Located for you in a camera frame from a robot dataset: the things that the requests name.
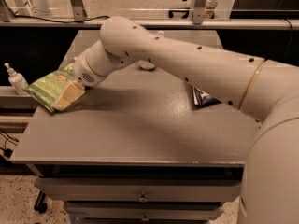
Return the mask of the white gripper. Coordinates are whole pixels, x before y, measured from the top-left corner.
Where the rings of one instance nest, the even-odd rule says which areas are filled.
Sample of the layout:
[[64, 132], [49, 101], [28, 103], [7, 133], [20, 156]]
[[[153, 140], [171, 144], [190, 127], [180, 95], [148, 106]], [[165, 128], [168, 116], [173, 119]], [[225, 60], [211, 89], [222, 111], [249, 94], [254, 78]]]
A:
[[98, 85], [102, 78], [94, 73], [87, 62], [87, 50], [84, 50], [75, 59], [73, 64], [73, 72], [76, 80], [68, 82], [63, 91], [59, 94], [53, 107], [59, 111], [66, 110], [77, 99], [79, 99], [84, 93], [86, 87], [95, 87]]

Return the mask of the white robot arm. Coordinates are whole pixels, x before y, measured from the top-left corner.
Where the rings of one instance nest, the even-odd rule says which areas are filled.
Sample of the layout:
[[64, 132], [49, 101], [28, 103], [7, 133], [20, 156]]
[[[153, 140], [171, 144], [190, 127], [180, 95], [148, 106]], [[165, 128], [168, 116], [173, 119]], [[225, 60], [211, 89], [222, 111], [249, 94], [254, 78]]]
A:
[[299, 224], [299, 68], [155, 35], [124, 17], [105, 20], [76, 58], [76, 81], [153, 63], [261, 122], [243, 173], [238, 224]]

